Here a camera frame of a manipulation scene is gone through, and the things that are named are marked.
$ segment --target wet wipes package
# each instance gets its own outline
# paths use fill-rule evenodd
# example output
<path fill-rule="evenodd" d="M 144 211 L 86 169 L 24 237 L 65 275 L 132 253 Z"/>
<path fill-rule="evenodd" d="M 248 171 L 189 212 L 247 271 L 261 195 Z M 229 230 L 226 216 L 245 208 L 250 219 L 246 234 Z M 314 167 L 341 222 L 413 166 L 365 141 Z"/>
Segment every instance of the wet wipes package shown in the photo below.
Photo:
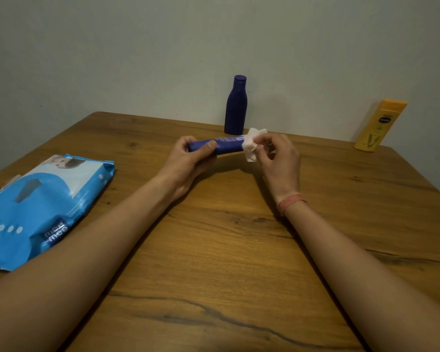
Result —
<path fill-rule="evenodd" d="M 0 190 L 0 269 L 59 242 L 114 175 L 114 162 L 52 156 Z"/>

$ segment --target dark blue bottle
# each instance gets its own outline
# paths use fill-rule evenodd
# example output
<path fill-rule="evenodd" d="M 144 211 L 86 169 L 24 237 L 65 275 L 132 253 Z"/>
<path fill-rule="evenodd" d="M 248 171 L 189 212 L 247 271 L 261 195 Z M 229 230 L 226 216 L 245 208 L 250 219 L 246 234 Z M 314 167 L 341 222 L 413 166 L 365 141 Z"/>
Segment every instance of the dark blue bottle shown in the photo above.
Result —
<path fill-rule="evenodd" d="M 227 100 L 225 113 L 225 133 L 229 135 L 242 135 L 248 97 L 246 95 L 246 76 L 236 75 L 233 89 Z"/>

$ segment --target wood grain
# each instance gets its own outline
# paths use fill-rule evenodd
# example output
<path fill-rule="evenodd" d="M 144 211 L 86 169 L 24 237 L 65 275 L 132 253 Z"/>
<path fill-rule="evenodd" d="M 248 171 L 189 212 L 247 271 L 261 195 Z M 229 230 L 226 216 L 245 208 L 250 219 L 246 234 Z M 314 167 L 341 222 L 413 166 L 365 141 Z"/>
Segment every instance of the wood grain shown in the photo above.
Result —
<path fill-rule="evenodd" d="M 153 177 L 181 135 L 222 127 L 96 112 L 0 171 L 0 187 L 53 154 L 116 162 L 79 227 Z M 440 193 L 395 151 L 290 136 L 309 204 L 440 302 Z M 362 351 L 257 167 L 219 157 L 141 240 L 66 342 L 68 351 Z"/>

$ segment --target person's left hand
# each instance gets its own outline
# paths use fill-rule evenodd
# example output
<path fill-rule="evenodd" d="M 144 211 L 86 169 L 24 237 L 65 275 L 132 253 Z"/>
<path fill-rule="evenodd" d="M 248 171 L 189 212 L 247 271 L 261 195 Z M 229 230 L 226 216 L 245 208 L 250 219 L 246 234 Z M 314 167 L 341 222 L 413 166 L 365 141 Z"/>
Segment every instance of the person's left hand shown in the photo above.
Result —
<path fill-rule="evenodd" d="M 195 141 L 197 140 L 191 135 L 178 139 L 158 172 L 158 177 L 167 180 L 174 186 L 175 191 L 171 201 L 186 194 L 195 177 L 210 168 L 217 159 L 217 156 L 212 156 L 213 151 L 217 148 L 217 142 L 210 141 L 197 151 L 188 152 L 188 143 Z"/>

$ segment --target white wipe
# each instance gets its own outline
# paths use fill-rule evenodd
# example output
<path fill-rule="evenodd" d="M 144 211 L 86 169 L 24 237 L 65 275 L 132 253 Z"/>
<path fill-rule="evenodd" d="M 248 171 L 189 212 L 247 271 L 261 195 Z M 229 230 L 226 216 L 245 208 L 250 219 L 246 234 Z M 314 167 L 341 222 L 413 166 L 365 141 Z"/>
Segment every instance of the white wipe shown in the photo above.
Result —
<path fill-rule="evenodd" d="M 258 135 L 262 135 L 263 133 L 267 133 L 267 130 L 250 129 L 248 134 L 244 136 L 244 142 L 242 144 L 242 147 L 243 147 L 244 155 L 246 156 L 246 160 L 248 162 L 256 161 L 255 150 L 258 145 L 253 142 L 253 139 L 254 137 L 257 137 Z"/>

